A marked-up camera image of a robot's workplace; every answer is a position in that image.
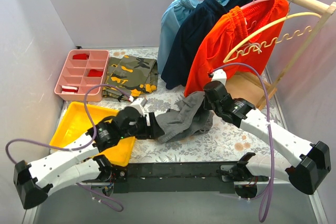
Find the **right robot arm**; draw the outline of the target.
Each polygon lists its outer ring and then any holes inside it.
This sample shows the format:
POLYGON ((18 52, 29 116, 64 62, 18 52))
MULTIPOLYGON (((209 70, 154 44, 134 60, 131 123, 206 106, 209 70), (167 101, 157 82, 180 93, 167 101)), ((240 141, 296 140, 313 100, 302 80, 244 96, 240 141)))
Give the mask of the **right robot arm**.
POLYGON ((204 86, 205 107, 237 128, 273 147, 284 159, 270 160, 255 153, 245 154, 232 168, 222 172, 236 181, 267 176, 290 182, 297 190, 312 195, 331 171, 330 149, 322 141, 311 143, 274 122, 245 99, 233 99, 218 80, 204 86))

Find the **red sock back compartment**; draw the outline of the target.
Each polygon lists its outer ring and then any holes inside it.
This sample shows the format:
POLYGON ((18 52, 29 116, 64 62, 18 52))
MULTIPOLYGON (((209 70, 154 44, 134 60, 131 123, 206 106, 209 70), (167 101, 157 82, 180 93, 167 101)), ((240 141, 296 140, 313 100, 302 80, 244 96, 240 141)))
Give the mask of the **red sock back compartment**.
POLYGON ((76 54, 73 55, 73 60, 88 60, 89 55, 88 54, 76 54))

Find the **wooden clothes rack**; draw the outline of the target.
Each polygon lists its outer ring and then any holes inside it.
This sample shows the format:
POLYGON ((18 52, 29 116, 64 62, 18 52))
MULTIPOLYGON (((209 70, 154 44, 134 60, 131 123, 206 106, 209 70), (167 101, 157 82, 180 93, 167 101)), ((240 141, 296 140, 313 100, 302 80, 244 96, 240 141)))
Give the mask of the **wooden clothes rack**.
MULTIPOLYGON (((277 44, 286 40, 291 40, 295 37, 307 35, 307 38, 299 46, 287 65, 283 68, 278 76, 278 80, 281 80, 288 70, 293 66, 297 59, 306 50, 308 45, 313 41, 314 37, 321 30, 326 21, 335 12, 335 4, 327 5, 318 0, 286 0, 288 2, 287 15, 299 13, 299 12, 313 12, 321 15, 321 18, 314 16, 302 16, 289 19, 283 23, 282 30, 278 36, 277 44)), ((222 66, 213 69, 209 72, 212 73, 218 69, 225 69, 232 66, 233 63, 223 63, 222 66)), ((259 73, 252 67, 245 63, 239 63, 239 66, 244 66, 249 69, 248 72, 236 72, 231 78, 227 78, 226 89, 232 95, 233 98, 244 98, 254 104, 258 109, 262 109, 266 105, 267 99, 273 97, 277 90, 277 82, 269 83, 267 81, 258 80, 259 73)))

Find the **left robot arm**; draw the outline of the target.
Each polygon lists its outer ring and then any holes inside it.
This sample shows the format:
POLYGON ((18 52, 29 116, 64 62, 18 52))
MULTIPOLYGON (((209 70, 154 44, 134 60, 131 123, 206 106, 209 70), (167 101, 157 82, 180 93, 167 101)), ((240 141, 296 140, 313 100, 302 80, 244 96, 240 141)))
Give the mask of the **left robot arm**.
POLYGON ((18 162, 13 182, 23 208, 34 208, 51 194, 73 184, 114 180, 118 173, 103 151, 116 147, 127 137, 156 139, 163 135, 153 112, 142 113, 128 106, 104 118, 66 147, 30 163, 18 162))

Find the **navy blue shorts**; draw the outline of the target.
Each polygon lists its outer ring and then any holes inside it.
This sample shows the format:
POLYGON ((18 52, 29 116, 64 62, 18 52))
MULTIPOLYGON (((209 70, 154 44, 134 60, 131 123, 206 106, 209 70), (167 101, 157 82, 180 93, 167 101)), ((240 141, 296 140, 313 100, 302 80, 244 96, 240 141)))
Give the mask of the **navy blue shorts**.
POLYGON ((222 6, 216 0, 203 0, 197 5, 180 26, 160 74, 168 90, 186 85, 198 48, 217 21, 233 7, 242 7, 251 1, 230 0, 227 5, 222 6))

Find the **red white striped sock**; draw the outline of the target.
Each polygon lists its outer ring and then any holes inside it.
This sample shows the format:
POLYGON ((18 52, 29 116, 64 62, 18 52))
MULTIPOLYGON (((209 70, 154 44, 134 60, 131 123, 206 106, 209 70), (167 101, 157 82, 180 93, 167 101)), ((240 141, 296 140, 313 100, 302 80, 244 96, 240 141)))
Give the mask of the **red white striped sock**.
POLYGON ((73 86, 61 86, 62 92, 72 92, 72 93, 77 93, 78 92, 78 87, 73 87, 73 86))

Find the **grey shorts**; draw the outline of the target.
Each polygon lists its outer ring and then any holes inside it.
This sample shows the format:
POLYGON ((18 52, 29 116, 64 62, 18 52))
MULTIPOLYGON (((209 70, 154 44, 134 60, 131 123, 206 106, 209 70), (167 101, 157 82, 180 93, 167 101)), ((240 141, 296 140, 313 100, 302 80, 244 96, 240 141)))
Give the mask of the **grey shorts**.
POLYGON ((204 109, 205 92, 196 91, 179 100, 178 110, 168 109, 156 116, 164 134, 158 137, 161 144, 183 140, 192 135, 209 132, 213 125, 213 113, 204 109))

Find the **pink divided organizer box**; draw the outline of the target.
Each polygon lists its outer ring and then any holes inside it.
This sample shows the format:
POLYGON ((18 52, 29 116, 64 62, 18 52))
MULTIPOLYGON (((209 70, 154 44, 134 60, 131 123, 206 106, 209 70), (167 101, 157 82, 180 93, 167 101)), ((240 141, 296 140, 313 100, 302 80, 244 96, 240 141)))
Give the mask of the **pink divided organizer box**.
POLYGON ((65 101, 83 101, 87 94, 87 101, 98 102, 102 100, 102 87, 90 90, 93 86, 105 82, 109 61, 108 50, 74 49, 69 52, 61 74, 56 83, 54 93, 65 101), (88 60, 73 60, 73 55, 88 54, 88 60), (103 71, 102 77, 88 77, 90 69, 103 71), (62 92, 61 86, 78 87, 77 93, 62 92))

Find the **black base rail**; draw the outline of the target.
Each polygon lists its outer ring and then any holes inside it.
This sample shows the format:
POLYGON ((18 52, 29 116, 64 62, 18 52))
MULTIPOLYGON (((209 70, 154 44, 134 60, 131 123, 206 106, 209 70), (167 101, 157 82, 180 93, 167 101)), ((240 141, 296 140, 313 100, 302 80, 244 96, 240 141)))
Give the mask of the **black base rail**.
POLYGON ((112 181, 88 180, 106 196, 122 193, 205 192, 257 196, 256 178, 232 178, 234 162, 131 163, 113 167, 112 181))

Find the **red sock compartment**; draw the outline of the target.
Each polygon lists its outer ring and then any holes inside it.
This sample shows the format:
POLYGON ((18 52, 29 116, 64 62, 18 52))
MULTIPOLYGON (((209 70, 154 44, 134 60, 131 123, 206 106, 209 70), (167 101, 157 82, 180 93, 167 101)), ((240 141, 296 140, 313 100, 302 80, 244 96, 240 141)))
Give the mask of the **red sock compartment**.
POLYGON ((89 55, 88 54, 76 54, 73 55, 73 60, 88 60, 89 55))
POLYGON ((97 69, 90 69, 87 76, 88 77, 102 77, 103 71, 97 69))

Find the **orange shorts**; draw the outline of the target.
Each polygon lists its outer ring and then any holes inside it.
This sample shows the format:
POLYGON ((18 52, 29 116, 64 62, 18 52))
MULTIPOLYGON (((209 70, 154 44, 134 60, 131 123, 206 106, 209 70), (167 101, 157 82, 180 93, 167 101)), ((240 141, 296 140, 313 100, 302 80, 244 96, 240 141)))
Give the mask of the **orange shorts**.
MULTIPOLYGON (((209 72, 223 65, 226 55, 243 39, 263 26, 285 17, 288 13, 286 0, 271 0, 255 4, 244 10, 236 6, 223 15, 202 41, 188 76, 184 95, 187 97, 195 91, 201 91, 210 82, 209 72)), ((261 53, 250 51, 248 55, 233 61, 226 67, 227 78, 236 72, 248 72, 249 69, 239 66, 245 63, 252 66, 259 74, 272 54, 274 46, 261 50, 261 53)))

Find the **cream yellow hanger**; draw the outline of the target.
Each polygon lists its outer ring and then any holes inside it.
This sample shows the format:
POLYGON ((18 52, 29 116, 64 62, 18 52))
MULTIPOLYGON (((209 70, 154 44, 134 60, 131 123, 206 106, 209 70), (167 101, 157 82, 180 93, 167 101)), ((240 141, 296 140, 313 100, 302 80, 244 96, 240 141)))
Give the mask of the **cream yellow hanger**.
POLYGON ((250 34, 247 38, 243 39, 240 43, 238 43, 231 51, 226 55, 223 60, 223 63, 232 63, 239 57, 243 57, 248 55, 251 51, 251 45, 249 46, 248 43, 257 44, 253 46, 253 51, 259 51, 264 48, 273 46, 277 43, 278 36, 280 35, 283 23, 289 19, 302 17, 302 16, 314 16, 317 18, 321 18, 321 15, 313 12, 299 12, 291 15, 286 15, 280 19, 277 19, 262 28, 258 29, 257 31, 250 34))

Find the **yellow plastic tray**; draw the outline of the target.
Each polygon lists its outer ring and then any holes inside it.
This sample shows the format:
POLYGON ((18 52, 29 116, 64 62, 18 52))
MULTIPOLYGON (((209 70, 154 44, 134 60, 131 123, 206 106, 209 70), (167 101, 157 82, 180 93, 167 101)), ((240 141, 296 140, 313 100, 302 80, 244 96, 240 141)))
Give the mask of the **yellow plastic tray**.
MULTIPOLYGON (((118 114, 118 110, 96 105, 88 105, 88 111, 95 124, 107 116, 118 114)), ((72 102, 60 120, 49 144, 65 147, 87 132, 91 127, 92 124, 86 114, 83 103, 72 102)), ((117 146, 105 150, 102 154, 106 156, 110 163, 126 167, 130 161, 134 143, 135 137, 121 139, 117 146)))

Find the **red sock middle compartment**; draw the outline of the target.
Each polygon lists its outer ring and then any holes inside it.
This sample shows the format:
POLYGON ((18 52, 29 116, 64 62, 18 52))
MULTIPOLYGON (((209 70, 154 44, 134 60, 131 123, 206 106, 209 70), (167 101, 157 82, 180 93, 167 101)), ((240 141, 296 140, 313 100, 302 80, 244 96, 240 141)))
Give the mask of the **red sock middle compartment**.
POLYGON ((90 69, 87 76, 88 77, 102 77, 103 71, 97 69, 90 69))

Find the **camouflage shorts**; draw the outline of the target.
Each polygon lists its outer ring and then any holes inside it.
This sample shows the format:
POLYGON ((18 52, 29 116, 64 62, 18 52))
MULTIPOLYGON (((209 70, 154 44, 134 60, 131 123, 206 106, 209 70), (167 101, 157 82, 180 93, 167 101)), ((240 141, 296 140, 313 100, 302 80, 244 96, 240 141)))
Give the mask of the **camouflage shorts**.
POLYGON ((155 59, 124 55, 122 58, 111 57, 108 62, 106 84, 113 87, 103 87, 104 98, 125 100, 127 95, 134 98, 157 90, 158 64, 155 59))

